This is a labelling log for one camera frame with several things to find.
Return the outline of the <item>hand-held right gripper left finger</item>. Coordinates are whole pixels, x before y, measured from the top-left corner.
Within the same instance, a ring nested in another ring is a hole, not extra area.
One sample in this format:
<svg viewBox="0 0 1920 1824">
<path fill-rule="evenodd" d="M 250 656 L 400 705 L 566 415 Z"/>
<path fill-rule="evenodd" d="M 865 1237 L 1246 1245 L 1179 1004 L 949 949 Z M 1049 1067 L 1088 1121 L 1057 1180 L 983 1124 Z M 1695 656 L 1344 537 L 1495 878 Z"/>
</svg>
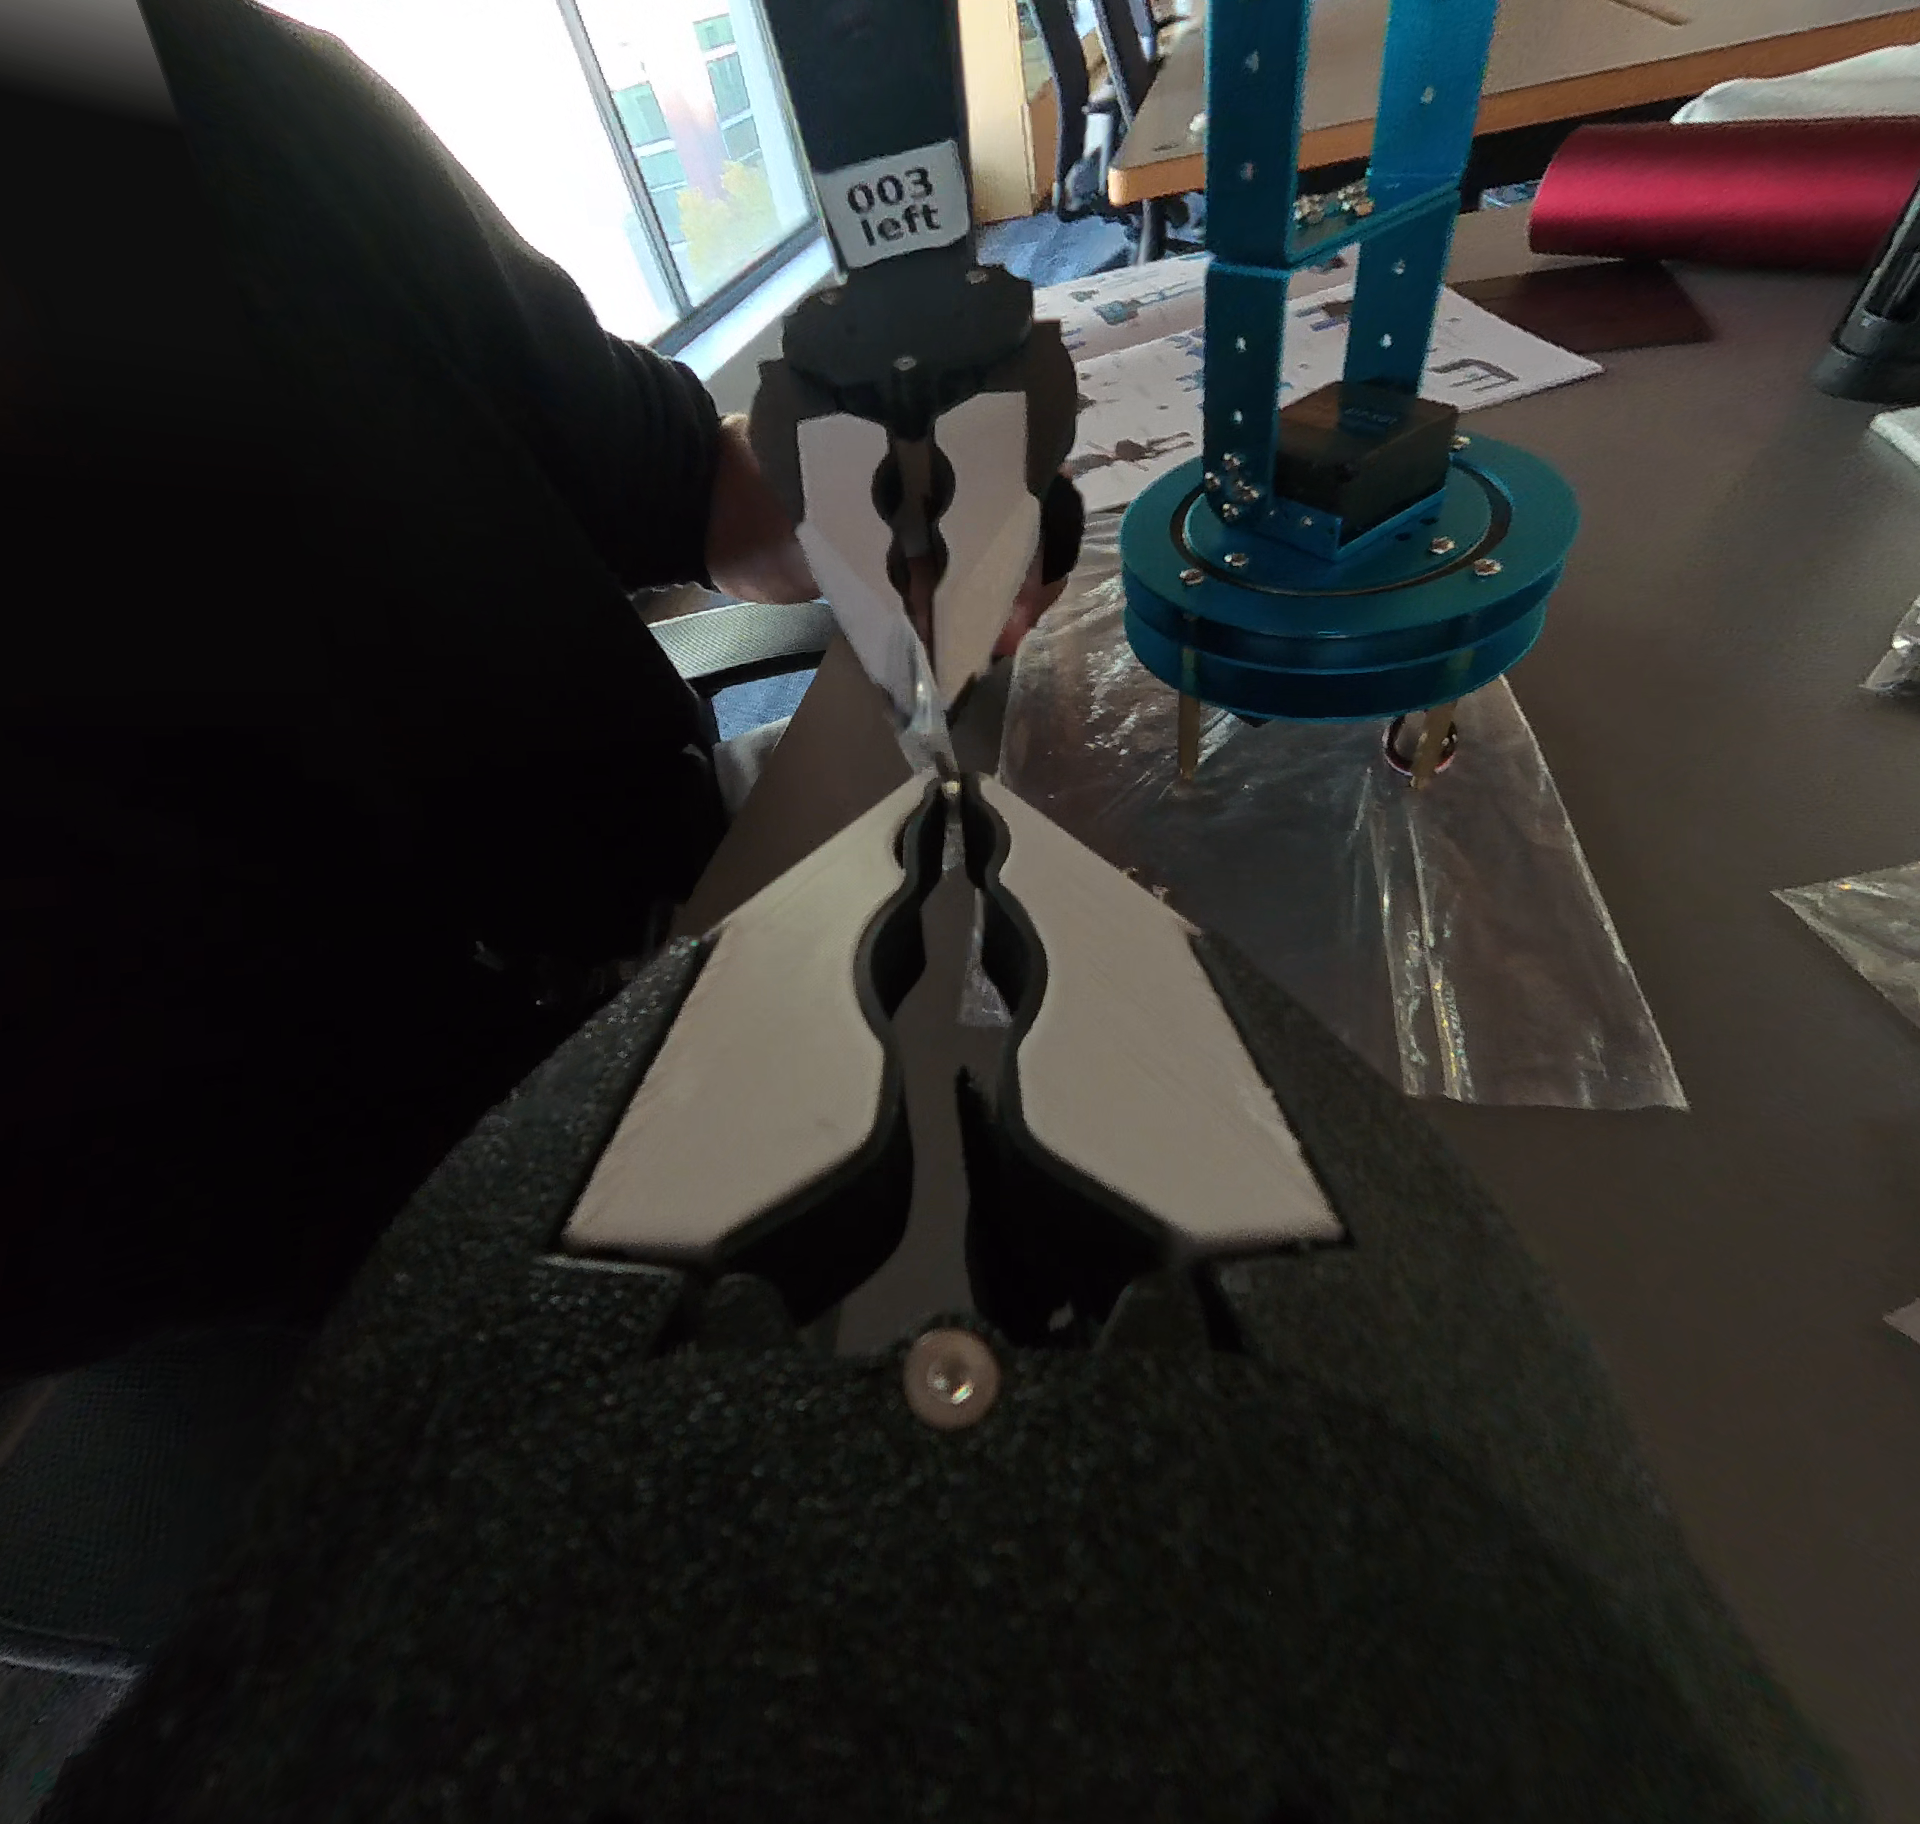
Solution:
<svg viewBox="0 0 1920 1824">
<path fill-rule="evenodd" d="M 939 780 L 909 780 L 738 907 L 564 1225 L 564 1252 L 674 1268 L 871 1268 L 854 1189 L 910 1159 L 893 1018 L 925 964 Z"/>
</svg>

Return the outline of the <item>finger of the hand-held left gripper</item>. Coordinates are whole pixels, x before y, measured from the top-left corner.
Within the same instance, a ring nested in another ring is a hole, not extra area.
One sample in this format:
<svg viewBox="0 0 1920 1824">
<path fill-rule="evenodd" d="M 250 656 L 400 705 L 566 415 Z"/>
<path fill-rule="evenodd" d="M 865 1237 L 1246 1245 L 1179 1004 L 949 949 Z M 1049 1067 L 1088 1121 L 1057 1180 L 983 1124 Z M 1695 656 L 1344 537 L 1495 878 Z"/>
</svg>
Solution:
<svg viewBox="0 0 1920 1824">
<path fill-rule="evenodd" d="M 983 672 L 1040 549 L 1040 498 L 1027 487 L 1027 400 L 969 399 L 936 421 L 951 477 L 939 519 L 948 564 L 931 594 L 935 672 Z"/>
<path fill-rule="evenodd" d="M 905 550 L 880 491 L 899 491 L 893 443 L 862 418 L 808 418 L 798 426 L 804 517 L 800 542 L 853 656 L 874 682 L 878 642 L 895 612 L 915 623 L 897 581 Z"/>
</svg>

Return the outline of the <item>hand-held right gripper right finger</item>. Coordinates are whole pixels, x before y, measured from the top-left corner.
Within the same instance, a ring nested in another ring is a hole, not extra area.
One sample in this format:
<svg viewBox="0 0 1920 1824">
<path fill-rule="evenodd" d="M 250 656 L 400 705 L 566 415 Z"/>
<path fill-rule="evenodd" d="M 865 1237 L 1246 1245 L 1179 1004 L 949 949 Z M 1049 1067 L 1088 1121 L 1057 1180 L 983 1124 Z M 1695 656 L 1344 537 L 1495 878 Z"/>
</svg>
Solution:
<svg viewBox="0 0 1920 1824">
<path fill-rule="evenodd" d="M 989 1080 L 954 1080 L 973 1308 L 1054 1352 L 1245 1352 L 1220 1268 L 1346 1240 L 1197 930 L 1002 784 L 955 784 Z"/>
</svg>

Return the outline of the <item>small clear screw bag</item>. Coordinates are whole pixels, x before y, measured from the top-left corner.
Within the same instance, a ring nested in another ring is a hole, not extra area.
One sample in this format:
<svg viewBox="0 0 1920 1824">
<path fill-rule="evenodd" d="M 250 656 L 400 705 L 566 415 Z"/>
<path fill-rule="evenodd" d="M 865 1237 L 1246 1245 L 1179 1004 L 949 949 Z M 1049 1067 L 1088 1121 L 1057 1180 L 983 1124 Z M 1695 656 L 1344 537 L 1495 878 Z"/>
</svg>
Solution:
<svg viewBox="0 0 1920 1824">
<path fill-rule="evenodd" d="M 899 753 L 910 770 L 910 803 L 893 831 L 893 861 L 901 899 L 927 903 L 936 886 L 969 884 L 971 930 L 960 977 L 955 1021 L 967 1027 L 1005 1029 L 1012 1011 L 988 971 L 988 895 L 971 851 L 971 775 L 955 758 L 948 699 L 931 671 L 930 651 L 906 612 L 888 621 L 878 642 L 877 685 L 884 693 Z"/>
</svg>

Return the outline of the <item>dark grey desk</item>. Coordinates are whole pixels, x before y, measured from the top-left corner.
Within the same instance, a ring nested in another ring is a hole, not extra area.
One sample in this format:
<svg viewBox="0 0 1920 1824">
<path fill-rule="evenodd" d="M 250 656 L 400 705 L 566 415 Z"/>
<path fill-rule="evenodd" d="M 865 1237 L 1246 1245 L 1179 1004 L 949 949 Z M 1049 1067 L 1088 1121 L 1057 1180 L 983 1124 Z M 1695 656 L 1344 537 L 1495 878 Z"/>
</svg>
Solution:
<svg viewBox="0 0 1920 1824">
<path fill-rule="evenodd" d="M 1853 278 L 1683 268 L 1708 342 L 1519 403 L 1595 513 L 1519 693 L 1692 1108 L 1426 1104 L 1241 1352 L 1049 1357 L 850 1476 L 815 1716 L 716 1820 L 1916 1820 L 1916 1038 L 1771 899 L 1916 852 L 1851 684 L 1916 586 Z"/>
</svg>

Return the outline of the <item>person's left hand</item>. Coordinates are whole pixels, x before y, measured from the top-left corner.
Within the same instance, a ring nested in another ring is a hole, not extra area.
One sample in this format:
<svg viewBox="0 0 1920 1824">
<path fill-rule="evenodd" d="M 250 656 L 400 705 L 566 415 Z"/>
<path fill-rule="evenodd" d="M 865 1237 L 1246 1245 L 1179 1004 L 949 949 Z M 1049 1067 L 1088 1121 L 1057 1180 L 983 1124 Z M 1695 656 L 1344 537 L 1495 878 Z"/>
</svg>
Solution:
<svg viewBox="0 0 1920 1824">
<path fill-rule="evenodd" d="M 802 605 L 820 597 L 793 514 L 750 443 L 750 421 L 720 421 L 706 493 L 706 582 L 726 597 Z"/>
</svg>

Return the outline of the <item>grey fabric office chair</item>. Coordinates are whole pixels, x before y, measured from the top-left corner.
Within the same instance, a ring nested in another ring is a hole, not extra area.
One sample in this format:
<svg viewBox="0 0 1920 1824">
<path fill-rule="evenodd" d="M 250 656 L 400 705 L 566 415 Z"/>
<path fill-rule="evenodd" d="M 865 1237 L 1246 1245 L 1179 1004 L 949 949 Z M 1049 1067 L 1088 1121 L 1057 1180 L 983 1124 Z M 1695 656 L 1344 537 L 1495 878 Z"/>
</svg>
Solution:
<svg viewBox="0 0 1920 1824">
<path fill-rule="evenodd" d="M 837 640 L 837 623 L 820 601 L 728 602 L 652 619 L 646 630 L 695 696 L 720 803 L 732 821 L 775 751 L 788 716 L 724 736 L 716 699 L 732 688 L 811 672 Z"/>
</svg>

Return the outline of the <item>printed instruction sheet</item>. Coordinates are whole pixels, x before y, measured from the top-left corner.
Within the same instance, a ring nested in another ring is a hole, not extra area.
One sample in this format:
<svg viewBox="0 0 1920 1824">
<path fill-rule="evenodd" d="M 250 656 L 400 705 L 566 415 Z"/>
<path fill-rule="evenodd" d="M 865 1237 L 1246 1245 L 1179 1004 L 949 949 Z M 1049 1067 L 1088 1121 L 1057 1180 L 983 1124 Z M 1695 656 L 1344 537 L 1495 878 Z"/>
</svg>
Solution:
<svg viewBox="0 0 1920 1824">
<path fill-rule="evenodd" d="M 1076 443 L 1064 472 L 1091 517 L 1128 508 L 1163 472 L 1201 450 L 1204 257 L 1113 271 L 1035 293 L 1061 323 L 1079 379 Z M 1421 395 L 1462 413 L 1556 391 L 1601 373 L 1444 290 Z"/>
</svg>

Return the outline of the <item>black office chair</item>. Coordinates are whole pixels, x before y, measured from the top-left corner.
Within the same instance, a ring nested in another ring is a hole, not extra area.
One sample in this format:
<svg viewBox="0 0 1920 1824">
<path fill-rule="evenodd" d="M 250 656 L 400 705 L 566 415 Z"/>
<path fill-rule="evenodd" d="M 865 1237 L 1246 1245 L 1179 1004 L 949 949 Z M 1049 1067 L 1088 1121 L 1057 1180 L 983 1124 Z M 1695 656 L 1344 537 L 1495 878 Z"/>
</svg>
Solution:
<svg viewBox="0 0 1920 1824">
<path fill-rule="evenodd" d="M 1063 223 L 1117 223 L 1138 265 L 1191 251 L 1191 197 L 1109 196 L 1117 152 L 1155 86 L 1167 20 L 1152 0 L 1019 0 L 1019 17 L 1051 90 L 1051 144 L 1040 147 L 1049 209 Z"/>
</svg>

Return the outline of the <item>large clear plastic bag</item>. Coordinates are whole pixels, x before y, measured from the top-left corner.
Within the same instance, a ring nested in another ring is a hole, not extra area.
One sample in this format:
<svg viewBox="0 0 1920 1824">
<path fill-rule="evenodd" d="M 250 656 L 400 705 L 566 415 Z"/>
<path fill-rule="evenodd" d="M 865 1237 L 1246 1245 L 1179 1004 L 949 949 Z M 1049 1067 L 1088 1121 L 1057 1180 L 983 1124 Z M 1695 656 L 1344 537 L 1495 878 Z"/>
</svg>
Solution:
<svg viewBox="0 0 1920 1824">
<path fill-rule="evenodd" d="M 1413 788 L 1385 726 L 1201 714 L 1133 657 L 1113 553 L 1027 637 L 1000 779 L 1291 990 L 1407 1096 L 1687 1111 L 1688 1099 L 1512 688 L 1458 717 Z"/>
</svg>

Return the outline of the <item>large paned window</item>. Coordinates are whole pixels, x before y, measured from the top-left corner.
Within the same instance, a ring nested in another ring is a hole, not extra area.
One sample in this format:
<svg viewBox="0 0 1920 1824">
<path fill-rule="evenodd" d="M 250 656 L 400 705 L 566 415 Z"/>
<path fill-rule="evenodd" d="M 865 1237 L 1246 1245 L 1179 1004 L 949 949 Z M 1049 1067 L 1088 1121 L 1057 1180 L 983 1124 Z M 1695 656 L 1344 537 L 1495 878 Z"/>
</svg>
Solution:
<svg viewBox="0 0 1920 1824">
<path fill-rule="evenodd" d="M 263 0 L 418 109 L 614 333 L 704 371 L 831 273 L 759 0 Z"/>
</svg>

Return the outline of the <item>pile of small parts bags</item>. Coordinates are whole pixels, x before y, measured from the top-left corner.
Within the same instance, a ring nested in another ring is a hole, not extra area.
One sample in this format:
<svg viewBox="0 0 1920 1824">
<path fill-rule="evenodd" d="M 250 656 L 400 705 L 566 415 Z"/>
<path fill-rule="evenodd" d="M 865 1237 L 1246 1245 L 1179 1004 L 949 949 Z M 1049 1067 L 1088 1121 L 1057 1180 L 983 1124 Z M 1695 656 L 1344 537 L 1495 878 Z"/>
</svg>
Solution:
<svg viewBox="0 0 1920 1824">
<path fill-rule="evenodd" d="M 1860 690 L 1916 708 L 1917 602 L 1889 632 Z M 1785 887 L 1774 893 L 1909 1024 L 1917 1024 L 1917 864 Z"/>
</svg>

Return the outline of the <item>grey table with wood edge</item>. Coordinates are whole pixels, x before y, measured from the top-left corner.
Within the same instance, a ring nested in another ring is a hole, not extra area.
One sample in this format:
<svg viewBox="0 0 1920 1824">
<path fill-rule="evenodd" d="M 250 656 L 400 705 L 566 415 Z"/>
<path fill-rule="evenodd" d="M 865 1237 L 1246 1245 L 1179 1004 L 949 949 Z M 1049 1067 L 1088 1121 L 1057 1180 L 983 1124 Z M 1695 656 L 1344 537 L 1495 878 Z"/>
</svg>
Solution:
<svg viewBox="0 0 1920 1824">
<path fill-rule="evenodd" d="M 1372 152 L 1388 0 L 1318 0 L 1310 26 L 1303 173 Z M 1109 173 L 1118 205 L 1200 190 L 1204 26 L 1179 30 Z M 1916 43 L 1917 0 L 1500 0 L 1476 134 L 1687 101 Z"/>
</svg>

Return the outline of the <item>maroon padded roll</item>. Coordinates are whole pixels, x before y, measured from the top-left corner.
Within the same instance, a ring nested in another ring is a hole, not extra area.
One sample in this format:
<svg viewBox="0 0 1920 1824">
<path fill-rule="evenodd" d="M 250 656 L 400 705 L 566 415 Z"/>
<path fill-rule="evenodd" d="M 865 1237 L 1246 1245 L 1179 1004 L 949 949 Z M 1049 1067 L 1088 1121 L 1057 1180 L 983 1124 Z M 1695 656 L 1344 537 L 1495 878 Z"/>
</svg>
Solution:
<svg viewBox="0 0 1920 1824">
<path fill-rule="evenodd" d="M 1586 125 L 1529 207 L 1539 254 L 1860 275 L 1917 181 L 1917 118 Z"/>
</svg>

